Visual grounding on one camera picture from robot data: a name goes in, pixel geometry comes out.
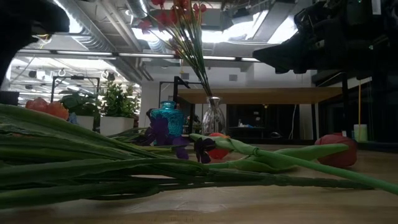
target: teal glass jar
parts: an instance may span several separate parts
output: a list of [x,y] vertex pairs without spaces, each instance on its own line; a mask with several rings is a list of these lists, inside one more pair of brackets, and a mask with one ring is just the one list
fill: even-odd
[[169,135],[179,137],[182,135],[184,124],[184,115],[180,110],[176,110],[174,101],[163,101],[160,103],[160,109],[152,110],[150,116],[154,119],[160,114],[167,119]]

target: shelf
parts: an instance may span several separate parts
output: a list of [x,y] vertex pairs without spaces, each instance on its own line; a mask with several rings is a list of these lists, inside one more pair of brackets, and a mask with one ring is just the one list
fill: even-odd
[[[222,98],[221,103],[235,105],[315,104],[342,94],[340,87],[233,88],[212,89],[211,92]],[[178,90],[178,95],[189,103],[207,103],[203,89],[181,89]]]

